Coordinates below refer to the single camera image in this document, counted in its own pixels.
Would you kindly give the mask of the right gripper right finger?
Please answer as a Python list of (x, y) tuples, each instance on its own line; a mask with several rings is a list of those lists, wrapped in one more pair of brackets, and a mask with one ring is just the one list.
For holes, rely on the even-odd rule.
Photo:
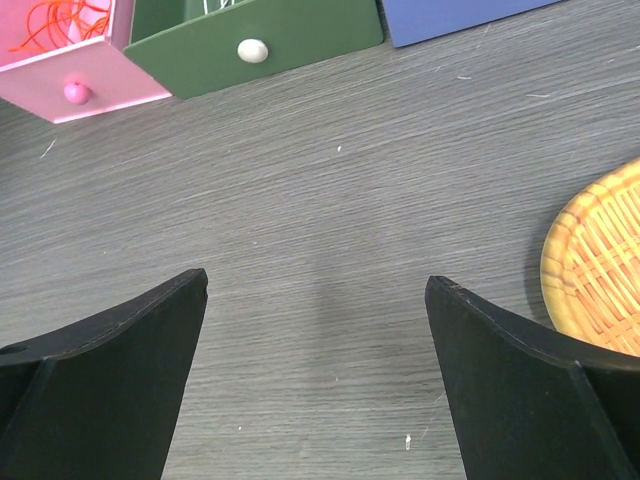
[(466, 476), (635, 479), (639, 361), (443, 276), (425, 305)]

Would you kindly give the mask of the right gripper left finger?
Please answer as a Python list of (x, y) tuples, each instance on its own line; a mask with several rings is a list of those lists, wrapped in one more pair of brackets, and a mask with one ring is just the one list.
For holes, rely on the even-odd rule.
[(158, 479), (207, 305), (187, 270), (1, 351), (5, 479)]

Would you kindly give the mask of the pink plastic box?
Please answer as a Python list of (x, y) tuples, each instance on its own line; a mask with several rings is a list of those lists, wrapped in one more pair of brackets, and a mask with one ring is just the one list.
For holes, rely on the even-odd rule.
[(1, 97), (60, 124), (170, 97), (129, 60), (132, 1), (4, 1)]

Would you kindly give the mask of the green plastic box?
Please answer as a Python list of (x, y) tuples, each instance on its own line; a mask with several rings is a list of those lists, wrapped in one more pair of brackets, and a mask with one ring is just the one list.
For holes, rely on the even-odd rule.
[(125, 55), (180, 99), (377, 46), (378, 5), (137, 1)]

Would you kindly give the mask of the blue plastic box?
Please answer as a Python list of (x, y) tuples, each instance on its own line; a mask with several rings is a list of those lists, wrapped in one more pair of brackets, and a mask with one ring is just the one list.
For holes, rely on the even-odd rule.
[(546, 7), (559, 0), (383, 0), (394, 47), (413, 45), (510, 16)]

